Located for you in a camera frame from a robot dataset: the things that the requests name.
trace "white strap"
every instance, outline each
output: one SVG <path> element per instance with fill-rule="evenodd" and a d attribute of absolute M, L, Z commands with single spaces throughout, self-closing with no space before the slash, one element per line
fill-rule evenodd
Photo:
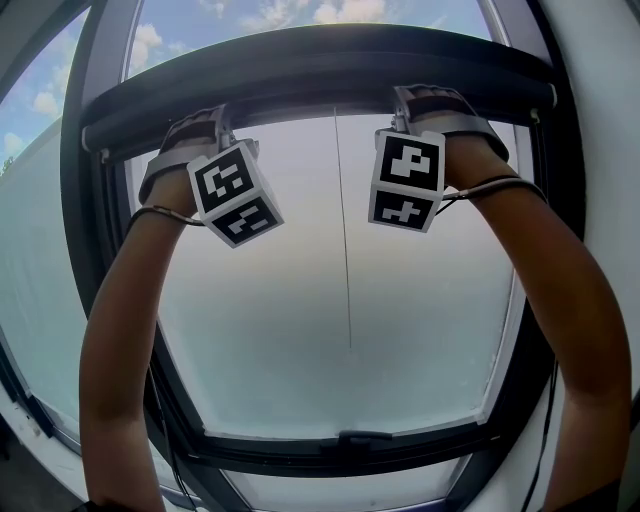
<path fill-rule="evenodd" d="M 199 146 L 183 146 L 170 149 L 153 158 L 147 165 L 147 172 L 142 180 L 138 199 L 144 204 L 151 193 L 153 182 L 158 176 L 170 169 L 186 168 L 191 160 L 204 155 L 207 158 L 214 157 L 218 152 L 217 144 L 202 144 Z"/>
<path fill-rule="evenodd" d="M 448 114 L 409 123 L 411 135 L 421 136 L 423 132 L 437 132 L 443 135 L 453 133 L 477 133 L 487 138 L 489 145 L 505 162 L 509 160 L 509 150 L 493 131 L 486 119 L 467 114 Z"/>

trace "sky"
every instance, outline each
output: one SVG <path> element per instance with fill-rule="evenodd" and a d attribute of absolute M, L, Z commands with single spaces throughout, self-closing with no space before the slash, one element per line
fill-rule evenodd
<path fill-rule="evenodd" d="M 62 115 L 81 14 L 31 63 L 0 104 L 0 162 L 17 157 Z M 382 22 L 489 39 L 476 0 L 146 0 L 129 76 L 189 51 L 292 26 Z"/>

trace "frosted glass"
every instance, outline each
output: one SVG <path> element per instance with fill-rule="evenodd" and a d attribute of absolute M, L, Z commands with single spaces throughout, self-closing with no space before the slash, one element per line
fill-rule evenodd
<path fill-rule="evenodd" d="M 77 428 L 86 318 L 60 202 L 60 120 L 0 176 L 0 324 L 31 392 Z"/>
<path fill-rule="evenodd" d="M 422 468 L 348 478 L 283 478 L 227 471 L 255 510 L 370 512 L 427 503 L 446 495 L 459 459 Z"/>
<path fill-rule="evenodd" d="M 160 304 L 211 435 L 303 439 L 473 421 L 512 267 L 470 204 L 452 206 L 427 234 L 367 222 L 373 134 L 389 121 L 338 118 L 351 340 L 334 119 L 236 131 L 260 141 L 285 224 L 238 249 L 187 228 Z M 498 128 L 515 156 L 513 129 Z M 149 157 L 133 162 L 135 191 Z"/>

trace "cable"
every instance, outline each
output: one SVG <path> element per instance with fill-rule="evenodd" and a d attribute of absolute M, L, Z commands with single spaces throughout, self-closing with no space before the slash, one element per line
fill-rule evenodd
<path fill-rule="evenodd" d="M 131 220 L 129 221 L 129 225 L 127 226 L 127 233 L 131 230 L 131 226 L 137 221 L 142 215 L 145 213 L 157 213 L 159 215 L 163 215 L 165 217 L 169 217 L 181 224 L 186 224 L 187 226 L 204 226 L 202 221 L 192 219 L 190 217 L 185 217 L 184 215 L 179 214 L 178 212 L 174 212 L 169 208 L 165 208 L 164 206 L 143 206 L 136 213 L 131 216 Z"/>
<path fill-rule="evenodd" d="M 336 129 L 336 149 L 338 152 L 338 178 L 340 180 L 340 206 L 342 207 L 342 235 L 344 240 L 344 267 L 347 278 L 347 319 L 349 322 L 349 351 L 351 347 L 351 288 L 349 287 L 349 251 L 347 250 L 347 225 L 344 218 L 344 197 L 342 194 L 342 165 L 340 162 L 340 139 L 338 138 L 338 110 L 333 107 L 333 124 Z"/>
<path fill-rule="evenodd" d="M 460 190 L 459 192 L 454 192 L 453 194 L 446 194 L 443 196 L 443 201 L 449 201 L 442 208 L 440 208 L 436 215 L 440 215 L 443 211 L 449 208 L 456 201 L 460 201 L 462 199 L 477 199 L 479 197 L 488 196 L 497 192 L 498 190 L 503 190 L 505 188 L 512 187 L 523 187 L 528 188 L 536 195 L 538 195 L 545 203 L 547 202 L 547 198 L 545 197 L 542 190 L 540 190 L 536 185 L 529 181 L 525 181 L 522 178 L 514 178 L 511 176 L 496 176 L 494 178 L 490 178 L 486 181 L 480 182 L 475 187 Z"/>
<path fill-rule="evenodd" d="M 436 212 L 436 216 L 440 215 L 443 211 L 445 211 L 447 208 L 449 208 L 449 206 L 451 206 L 453 203 L 455 203 L 458 200 L 459 200 L 459 198 L 451 199 L 447 204 L 445 204 L 442 208 L 440 208 Z"/>
<path fill-rule="evenodd" d="M 554 361 L 553 371 L 551 373 L 551 380 L 549 382 L 549 402 L 547 405 L 547 414 L 544 418 L 544 428 L 542 430 L 542 446 L 540 447 L 540 456 L 538 457 L 538 463 L 536 464 L 536 470 L 533 473 L 533 479 L 531 480 L 529 491 L 527 492 L 527 496 L 525 497 L 524 503 L 522 504 L 521 512 L 526 512 L 527 507 L 531 502 L 533 491 L 535 491 L 536 489 L 536 484 L 538 483 L 538 477 L 540 476 L 540 465 L 542 463 L 542 456 L 544 455 L 544 449 L 547 446 L 547 436 L 549 434 L 549 427 L 551 426 L 551 412 L 553 411 L 553 399 L 556 395 L 557 381 L 558 381 L 558 361 Z"/>
<path fill-rule="evenodd" d="M 196 504 L 193 502 L 193 499 L 191 499 L 191 495 L 187 491 L 184 481 L 182 480 L 182 476 L 180 476 L 180 469 L 176 464 L 176 458 L 175 458 L 176 454 L 173 451 L 173 447 L 171 446 L 171 440 L 169 439 L 169 430 L 167 428 L 167 422 L 164 419 L 164 412 L 162 411 L 162 406 L 160 405 L 160 396 L 158 395 L 158 388 L 156 387 L 156 381 L 153 377 L 153 371 L 151 370 L 151 367 L 149 367 L 149 378 L 151 380 L 153 396 L 155 397 L 156 405 L 158 406 L 158 414 L 160 415 L 160 423 L 162 423 L 162 431 L 164 433 L 164 439 L 167 446 L 167 456 L 169 457 L 169 465 L 171 466 L 171 470 L 173 472 L 173 478 L 175 479 L 176 484 L 178 485 L 178 488 L 180 489 L 182 494 L 184 494 L 184 497 L 189 500 L 189 503 L 191 504 L 192 509 L 195 511 Z"/>

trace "window glass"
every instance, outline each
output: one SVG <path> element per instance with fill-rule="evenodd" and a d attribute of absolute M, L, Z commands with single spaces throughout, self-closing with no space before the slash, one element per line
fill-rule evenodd
<path fill-rule="evenodd" d="M 283 478 L 227 471 L 254 510 L 370 512 L 443 498 L 460 459 L 407 471 L 348 478 Z"/>
<path fill-rule="evenodd" d="M 490 39 L 476 0 L 145 0 L 129 76 L 257 32 L 358 22 L 429 27 Z"/>
<path fill-rule="evenodd" d="M 0 105 L 0 325 L 33 395 L 77 431 L 86 318 L 60 202 L 60 124 L 86 13 L 28 66 Z"/>
<path fill-rule="evenodd" d="M 187 228 L 160 305 L 210 435 L 399 433 L 480 412 L 513 269 L 471 204 L 427 234 L 367 222 L 373 134 L 390 117 L 337 118 L 346 244 L 334 118 L 235 132 L 260 141 L 285 224 L 237 249 Z M 517 167 L 512 127 L 495 126 Z M 152 156 L 133 161 L 132 190 Z"/>
<path fill-rule="evenodd" d="M 0 323 L 30 391 L 73 428 L 86 318 L 69 262 L 59 162 L 60 120 L 0 177 Z"/>

